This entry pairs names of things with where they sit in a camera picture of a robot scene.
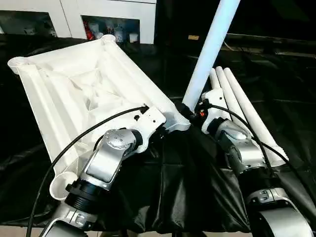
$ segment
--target white cylinder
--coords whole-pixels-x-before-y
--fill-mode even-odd
[[[50,183],[50,195],[56,200],[65,200],[68,195],[68,192],[66,191],[66,186],[68,184],[72,184],[77,179],[77,175],[73,172],[67,171],[57,175]]]
[[[187,105],[191,111],[194,111],[198,99],[201,96],[208,75],[223,44],[239,2],[240,0],[221,0],[218,5],[212,25],[208,31],[201,54],[199,55],[189,86],[182,101],[182,103]]]
[[[242,90],[241,86],[239,85],[232,71],[229,68],[225,68],[224,73],[234,92],[235,97],[238,100],[238,103],[242,111],[245,114],[245,117],[248,120],[249,125],[256,132],[258,138],[262,142],[274,148],[275,150],[280,152],[284,157],[287,158],[283,149],[277,145],[271,133],[269,132],[265,124],[262,122],[260,116],[258,115],[255,108],[252,106],[245,92]],[[281,160],[281,158],[278,155],[276,155],[275,153],[271,152],[268,149],[265,149],[265,150],[267,152],[268,158],[272,166],[279,166],[279,165],[284,164],[284,162]]]
[[[211,80],[212,89],[221,88],[221,85],[219,84],[219,80],[217,78],[216,71],[214,68],[212,68],[211,72],[209,73],[209,79]]]
[[[238,101],[233,93],[233,90],[232,90],[231,86],[229,85],[229,82],[225,76],[225,73],[224,73],[222,67],[216,67],[216,74],[217,74],[219,83],[221,85],[221,88],[223,90],[225,101],[226,101],[228,109],[230,111],[233,111],[234,113],[238,114],[243,120],[246,120],[246,118],[243,115],[243,112],[238,104]],[[235,116],[232,116],[232,120],[238,126],[242,127],[246,131],[249,131],[248,128]]]

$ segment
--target glass cabinet door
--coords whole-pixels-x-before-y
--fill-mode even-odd
[[[0,11],[0,27],[3,34],[57,36],[47,12]]]
[[[71,37],[60,0],[0,0],[0,33]]]

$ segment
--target white cabinet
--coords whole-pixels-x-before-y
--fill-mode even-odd
[[[0,0],[0,33],[6,33],[5,28],[13,27],[11,19],[16,15],[48,14],[51,24],[58,37],[71,37],[69,27],[60,0]]]
[[[140,43],[154,43],[156,0],[61,0],[73,38],[86,39],[82,16],[139,20]]]

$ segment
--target red object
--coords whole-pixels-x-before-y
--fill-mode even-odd
[[[87,35],[88,40],[94,40],[94,35],[88,27],[88,23],[86,21],[83,22],[85,34]]]

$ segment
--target white tube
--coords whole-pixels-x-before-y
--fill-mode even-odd
[[[270,147],[276,149],[278,152],[280,152],[284,157],[287,158],[285,152],[281,147],[277,145],[274,138],[272,137],[271,133],[265,126],[265,124],[262,122],[260,116],[258,115],[255,108],[252,106],[251,102],[249,101],[247,95],[242,90],[241,86],[239,85],[238,81],[236,80],[235,76],[233,75],[232,71],[229,68],[224,69],[224,73],[226,75],[226,78],[234,92],[235,97],[237,98],[237,101],[245,114],[249,125],[252,127],[252,129],[256,132],[259,139],[269,145]],[[271,162],[272,166],[279,166],[284,164],[284,162],[280,159],[278,155],[271,152],[270,150],[266,149],[269,161]]]
[[[228,28],[231,25],[234,14],[240,0],[221,0],[216,10],[212,25],[208,31],[201,54],[192,74],[189,86],[182,103],[191,111],[201,96],[208,75],[215,62],[217,54],[223,44]]]
[[[209,79],[211,81],[212,90],[221,88],[214,68],[212,68],[211,72],[209,73]]]
[[[238,114],[243,120],[246,120],[246,118],[243,115],[243,112],[238,104],[238,101],[233,93],[233,90],[232,90],[231,86],[229,85],[229,82],[225,76],[225,73],[224,73],[222,67],[216,67],[216,74],[217,74],[219,83],[221,85],[221,88],[223,90],[225,101],[226,101],[228,109],[233,111],[234,113]],[[242,127],[246,131],[249,131],[248,128],[242,122],[240,122],[240,120],[237,119],[235,116],[232,116],[232,120],[238,126]]]

